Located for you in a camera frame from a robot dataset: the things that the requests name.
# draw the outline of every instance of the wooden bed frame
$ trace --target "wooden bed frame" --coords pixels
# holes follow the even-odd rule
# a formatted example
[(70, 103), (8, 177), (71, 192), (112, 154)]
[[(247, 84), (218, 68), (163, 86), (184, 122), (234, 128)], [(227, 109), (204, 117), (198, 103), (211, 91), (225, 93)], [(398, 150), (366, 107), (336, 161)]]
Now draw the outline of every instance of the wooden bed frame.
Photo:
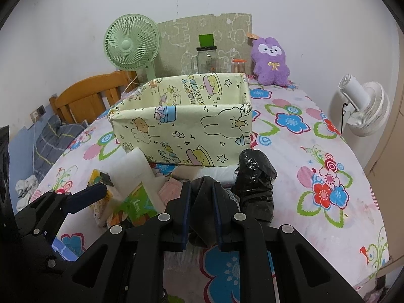
[[(73, 84), (58, 97), (52, 96), (49, 103), (62, 121), (81, 123), (86, 120), (90, 124), (106, 110), (102, 94), (110, 106), (113, 106), (121, 97), (119, 87), (124, 90), (135, 77), (136, 72), (126, 71), (93, 76)], [(137, 85), (138, 83), (132, 83), (127, 92), (134, 90)]]

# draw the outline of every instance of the power outlet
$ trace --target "power outlet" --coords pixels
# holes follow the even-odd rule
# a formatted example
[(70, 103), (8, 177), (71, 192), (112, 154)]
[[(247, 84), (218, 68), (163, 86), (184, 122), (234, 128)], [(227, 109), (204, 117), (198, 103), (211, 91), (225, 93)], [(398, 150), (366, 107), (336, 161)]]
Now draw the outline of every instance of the power outlet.
[(38, 109), (35, 109), (35, 110), (30, 114), (30, 117), (31, 117), (32, 122), (33, 122), (33, 123), (37, 122), (37, 121), (41, 118), (41, 116), (42, 116), (43, 114), (45, 114), (45, 108), (44, 108), (44, 106), (42, 105), (41, 107), (39, 107)]

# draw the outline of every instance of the floral bedsheet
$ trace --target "floral bedsheet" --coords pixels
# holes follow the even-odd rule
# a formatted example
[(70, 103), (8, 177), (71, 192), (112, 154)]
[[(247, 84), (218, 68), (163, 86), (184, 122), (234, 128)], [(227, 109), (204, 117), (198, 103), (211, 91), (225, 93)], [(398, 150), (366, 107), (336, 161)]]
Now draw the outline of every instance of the floral bedsheet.
[[(376, 199), (354, 153), (327, 116), (292, 82), (288, 88), (261, 86), (250, 77), (250, 93), (251, 146), (263, 151), (278, 173), (271, 226), (291, 224), (352, 286), (360, 288), (388, 261), (389, 253)], [(106, 114), (63, 153), (32, 200), (50, 189), (78, 192), (87, 186), (93, 169), (108, 172), (125, 154)], [(174, 169), (152, 167), (157, 175)], [(57, 244), (80, 256), (104, 231), (86, 208), (67, 216)], [(213, 247), (200, 254), (198, 264), (186, 273), (166, 271), (164, 287), (177, 296), (176, 302), (239, 301), (237, 253)]]

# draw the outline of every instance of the white wall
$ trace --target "white wall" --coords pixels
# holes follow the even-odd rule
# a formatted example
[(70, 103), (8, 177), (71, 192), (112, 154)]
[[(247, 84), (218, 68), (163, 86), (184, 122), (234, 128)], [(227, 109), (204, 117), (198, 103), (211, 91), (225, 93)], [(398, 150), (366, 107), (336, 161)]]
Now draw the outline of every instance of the white wall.
[[(334, 95), (347, 72), (379, 81), (393, 98), (398, 35), (381, 0), (21, 0), (0, 32), (0, 125), (11, 124), (15, 133), (52, 94), (113, 71), (102, 39), (118, 16), (140, 13), (162, 22), (225, 12), (252, 13), (254, 33), (278, 39), (291, 78), (336, 124), (341, 102)], [(379, 136), (348, 136), (363, 166)]]

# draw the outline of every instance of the green desk fan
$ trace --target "green desk fan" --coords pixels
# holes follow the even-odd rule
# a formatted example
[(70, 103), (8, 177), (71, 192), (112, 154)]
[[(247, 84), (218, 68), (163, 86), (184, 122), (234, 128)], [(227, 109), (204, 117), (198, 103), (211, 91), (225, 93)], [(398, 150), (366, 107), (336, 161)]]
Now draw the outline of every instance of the green desk fan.
[(104, 37), (104, 51), (110, 62), (122, 70), (146, 68), (147, 79), (156, 78), (153, 60), (160, 48), (157, 25), (150, 18), (124, 15), (115, 20)]

